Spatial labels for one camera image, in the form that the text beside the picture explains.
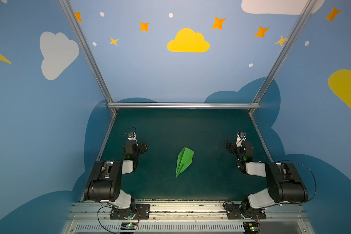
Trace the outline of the green square paper sheet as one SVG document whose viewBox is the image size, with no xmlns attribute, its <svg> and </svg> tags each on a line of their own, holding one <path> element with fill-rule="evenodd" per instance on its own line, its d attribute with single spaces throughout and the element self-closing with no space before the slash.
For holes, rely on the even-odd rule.
<svg viewBox="0 0 351 234">
<path fill-rule="evenodd" d="M 184 170 L 188 168 L 192 164 L 194 151 L 191 149 L 184 147 L 177 157 L 176 164 L 176 177 L 178 177 Z"/>
</svg>

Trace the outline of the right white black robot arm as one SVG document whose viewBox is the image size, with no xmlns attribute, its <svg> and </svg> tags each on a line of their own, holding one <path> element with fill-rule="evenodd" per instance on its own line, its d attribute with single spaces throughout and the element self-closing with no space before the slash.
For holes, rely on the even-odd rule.
<svg viewBox="0 0 351 234">
<path fill-rule="evenodd" d="M 248 141 L 227 142 L 226 149 L 237 156 L 241 173 L 266 179 L 267 187 L 246 195 L 239 205 L 227 201 L 224 208 L 243 219 L 265 216 L 265 209 L 280 204 L 301 204 L 309 200 L 309 192 L 296 166 L 291 162 L 254 162 L 253 145 Z"/>
</svg>

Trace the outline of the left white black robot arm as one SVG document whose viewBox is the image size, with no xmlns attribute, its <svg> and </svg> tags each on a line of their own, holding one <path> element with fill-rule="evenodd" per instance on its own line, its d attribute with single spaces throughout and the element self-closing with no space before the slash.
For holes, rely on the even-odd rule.
<svg viewBox="0 0 351 234">
<path fill-rule="evenodd" d="M 110 219 L 139 220 L 141 211 L 149 206 L 137 207 L 135 199 L 121 188 L 122 176 L 133 173 L 138 167 L 138 157 L 148 151 L 147 143 L 129 139 L 124 145 L 121 160 L 101 160 L 94 163 L 84 189 L 86 200 L 106 203 L 111 207 Z"/>
</svg>

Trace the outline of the right green circuit board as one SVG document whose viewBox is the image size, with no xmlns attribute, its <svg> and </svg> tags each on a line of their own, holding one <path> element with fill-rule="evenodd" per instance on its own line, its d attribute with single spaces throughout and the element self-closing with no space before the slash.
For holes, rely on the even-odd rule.
<svg viewBox="0 0 351 234">
<path fill-rule="evenodd" d="M 244 234 L 257 234 L 260 231 L 258 223 L 244 222 L 243 223 Z"/>
</svg>

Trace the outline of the green circuit board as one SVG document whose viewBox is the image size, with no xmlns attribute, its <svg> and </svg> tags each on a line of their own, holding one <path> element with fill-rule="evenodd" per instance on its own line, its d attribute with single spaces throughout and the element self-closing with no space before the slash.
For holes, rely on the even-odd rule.
<svg viewBox="0 0 351 234">
<path fill-rule="evenodd" d="M 243 223 L 244 234 L 257 234 L 260 231 L 258 223 L 244 222 Z"/>
<path fill-rule="evenodd" d="M 121 230 L 136 230 L 138 228 L 137 223 L 123 222 L 121 224 Z"/>
</svg>

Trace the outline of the left green circuit board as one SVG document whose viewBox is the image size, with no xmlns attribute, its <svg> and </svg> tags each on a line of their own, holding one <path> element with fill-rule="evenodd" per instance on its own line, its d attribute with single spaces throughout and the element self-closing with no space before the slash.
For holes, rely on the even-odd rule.
<svg viewBox="0 0 351 234">
<path fill-rule="evenodd" d="M 121 230 L 136 230 L 138 228 L 137 223 L 123 222 L 121 224 Z"/>
</svg>

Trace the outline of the aluminium left floor rail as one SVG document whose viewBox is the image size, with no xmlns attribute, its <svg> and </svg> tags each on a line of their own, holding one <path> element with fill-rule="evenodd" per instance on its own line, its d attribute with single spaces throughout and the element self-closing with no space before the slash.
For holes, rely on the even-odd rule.
<svg viewBox="0 0 351 234">
<path fill-rule="evenodd" d="M 77 201 L 83 197 L 83 191 L 96 160 L 102 156 L 107 136 L 110 132 L 112 112 L 104 108 L 95 108 L 88 120 L 84 138 L 84 169 L 85 172 L 80 176 L 77 185 Z"/>
</svg>

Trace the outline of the aluminium floor rail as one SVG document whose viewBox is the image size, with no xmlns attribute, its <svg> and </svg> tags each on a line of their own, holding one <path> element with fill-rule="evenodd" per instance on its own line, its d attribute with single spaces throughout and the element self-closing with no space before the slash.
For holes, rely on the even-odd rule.
<svg viewBox="0 0 351 234">
<path fill-rule="evenodd" d="M 259 111 L 253 113 L 252 121 L 256 126 L 259 137 L 261 138 L 264 150 L 269 155 L 269 165 L 274 168 L 275 175 L 281 175 L 282 170 L 279 165 L 289 164 L 290 156 L 285 154 L 282 141 L 276 131 L 272 129 L 273 124 L 277 119 L 278 114 L 264 114 Z M 255 209 L 270 207 L 278 204 L 290 204 L 286 199 L 276 199 L 271 197 L 270 190 L 275 187 L 270 185 L 263 190 L 248 195 L 250 205 Z"/>
<path fill-rule="evenodd" d="M 84 169 L 85 172 L 80 176 L 77 185 L 77 201 L 83 197 L 83 191 L 96 160 L 102 156 L 107 136 L 110 132 L 112 112 L 104 108 L 95 108 L 88 120 L 84 138 Z"/>
</svg>

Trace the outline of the aluminium right floor rail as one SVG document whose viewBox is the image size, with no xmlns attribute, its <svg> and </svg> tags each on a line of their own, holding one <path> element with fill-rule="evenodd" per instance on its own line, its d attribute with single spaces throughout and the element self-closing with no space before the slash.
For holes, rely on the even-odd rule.
<svg viewBox="0 0 351 234">
<path fill-rule="evenodd" d="M 281 175 L 282 170 L 279 165 L 289 164 L 290 156 L 285 154 L 282 141 L 276 131 L 272 129 L 273 124 L 277 119 L 278 114 L 264 114 L 259 111 L 253 113 L 252 121 L 256 126 L 259 137 L 261 138 L 264 150 L 269 155 L 269 165 L 274 168 L 275 175 Z M 271 197 L 270 190 L 275 187 L 270 185 L 263 190 L 248 195 L 250 205 L 255 209 L 270 207 L 278 204 L 290 204 L 286 199 L 276 199 Z"/>
</svg>

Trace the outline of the aluminium back frame rail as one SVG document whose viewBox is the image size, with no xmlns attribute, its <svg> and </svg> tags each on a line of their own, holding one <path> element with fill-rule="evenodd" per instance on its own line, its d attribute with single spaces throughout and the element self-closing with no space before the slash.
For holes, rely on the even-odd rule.
<svg viewBox="0 0 351 234">
<path fill-rule="evenodd" d="M 259 103 L 138 103 L 109 102 L 109 108 L 159 108 L 159 109 L 258 109 Z"/>
</svg>

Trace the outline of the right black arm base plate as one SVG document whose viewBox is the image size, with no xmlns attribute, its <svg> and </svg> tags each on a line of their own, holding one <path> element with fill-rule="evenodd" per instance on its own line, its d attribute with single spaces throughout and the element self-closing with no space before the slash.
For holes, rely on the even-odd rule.
<svg viewBox="0 0 351 234">
<path fill-rule="evenodd" d="M 232 204 L 232 203 L 226 203 L 223 205 L 223 208 L 225 209 L 227 213 L 228 219 L 260 219 L 260 220 L 265 220 L 267 219 L 267 216 L 265 214 L 264 210 L 258 210 L 258 209 L 248 209 L 244 210 L 239 207 L 239 205 Z"/>
</svg>

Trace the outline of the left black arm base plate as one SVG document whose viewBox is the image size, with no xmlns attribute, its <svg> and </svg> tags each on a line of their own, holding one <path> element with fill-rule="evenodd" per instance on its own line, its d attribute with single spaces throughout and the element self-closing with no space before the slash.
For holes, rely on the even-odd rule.
<svg viewBox="0 0 351 234">
<path fill-rule="evenodd" d="M 111 220 L 139 220 L 149 219 L 150 205 L 149 204 L 132 204 L 127 209 L 118 209 L 113 207 L 110 212 Z"/>
</svg>

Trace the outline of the aluminium left frame post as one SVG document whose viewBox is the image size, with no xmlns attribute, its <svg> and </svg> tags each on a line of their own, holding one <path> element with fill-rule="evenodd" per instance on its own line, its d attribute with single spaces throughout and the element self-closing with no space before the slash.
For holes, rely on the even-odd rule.
<svg viewBox="0 0 351 234">
<path fill-rule="evenodd" d="M 59 3 L 69 21 L 70 26 L 73 29 L 73 32 L 79 42 L 79 45 L 90 65 L 90 68 L 92 69 L 92 72 L 98 82 L 98 85 L 100 86 L 100 89 L 107 101 L 107 104 L 110 104 L 111 102 L 114 102 L 112 99 L 112 96 L 108 90 L 107 84 L 103 78 L 103 75 L 97 65 L 97 62 L 93 56 L 93 53 L 90 49 L 90 46 L 87 42 L 87 39 L 82 31 L 82 28 L 79 24 L 79 21 L 77 20 L 77 17 L 75 15 L 75 12 L 73 10 L 73 7 L 71 5 L 70 1 L 67 0 L 59 0 Z"/>
</svg>

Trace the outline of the aluminium frame post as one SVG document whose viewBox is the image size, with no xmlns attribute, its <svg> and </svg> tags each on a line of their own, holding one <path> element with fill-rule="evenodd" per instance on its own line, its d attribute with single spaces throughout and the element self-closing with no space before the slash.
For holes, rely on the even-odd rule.
<svg viewBox="0 0 351 234">
<path fill-rule="evenodd" d="M 97 65 L 97 62 L 93 56 L 93 53 L 90 49 L 90 46 L 87 42 L 87 39 L 82 31 L 82 28 L 79 24 L 79 21 L 77 20 L 77 17 L 75 15 L 75 12 L 73 10 L 73 7 L 71 5 L 70 1 L 67 0 L 59 0 L 59 3 L 69 21 L 70 26 L 73 29 L 73 32 L 79 42 L 79 45 L 90 65 L 90 68 L 92 69 L 92 72 L 98 82 L 98 85 L 100 86 L 100 89 L 107 101 L 107 104 L 110 104 L 111 102 L 114 102 L 112 99 L 112 96 L 108 90 L 107 84 L 103 78 L 103 75 Z"/>
<path fill-rule="evenodd" d="M 274 65 L 272 66 L 269 74 L 265 78 L 263 84 L 261 85 L 258 93 L 256 94 L 252 105 L 253 108 L 248 110 L 249 115 L 251 116 L 255 109 L 260 108 L 260 102 L 264 97 L 265 93 L 267 92 L 268 88 L 270 87 L 271 83 L 273 82 L 275 76 L 277 75 L 278 71 L 280 70 L 283 62 L 285 61 L 286 57 L 288 56 L 289 52 L 291 51 L 293 45 L 295 44 L 297 38 L 299 37 L 300 33 L 302 32 L 303 28 L 307 24 L 309 18 L 312 15 L 312 10 L 316 5 L 316 0 L 307 1 L 305 7 L 303 8 L 301 14 L 299 15 L 297 21 L 295 22 L 291 32 L 288 35 L 288 39 L 285 41 L 285 45 L 282 47 L 278 57 L 275 60 Z"/>
</svg>

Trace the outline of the aluminium right frame post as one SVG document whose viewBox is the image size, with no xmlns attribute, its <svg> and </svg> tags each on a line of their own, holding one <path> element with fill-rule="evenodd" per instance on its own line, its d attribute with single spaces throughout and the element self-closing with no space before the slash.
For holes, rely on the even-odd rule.
<svg viewBox="0 0 351 234">
<path fill-rule="evenodd" d="M 291 32 L 288 35 L 288 39 L 285 41 L 285 45 L 282 47 L 278 57 L 275 60 L 274 65 L 272 66 L 269 74 L 265 78 L 263 84 L 261 85 L 258 93 L 256 94 L 252 105 L 253 108 L 248 110 L 249 115 L 251 116 L 255 109 L 260 108 L 260 102 L 264 97 L 265 93 L 267 92 L 268 88 L 270 87 L 271 83 L 273 82 L 275 76 L 277 75 L 278 71 L 280 70 L 283 62 L 285 61 L 286 57 L 288 56 L 289 52 L 291 51 L 293 45 L 295 44 L 297 38 L 299 37 L 300 33 L 302 32 L 303 28 L 307 24 L 309 18 L 312 15 L 312 10 L 316 5 L 316 0 L 307 1 L 305 7 L 303 8 L 301 14 L 299 15 L 297 21 L 295 22 Z"/>
</svg>

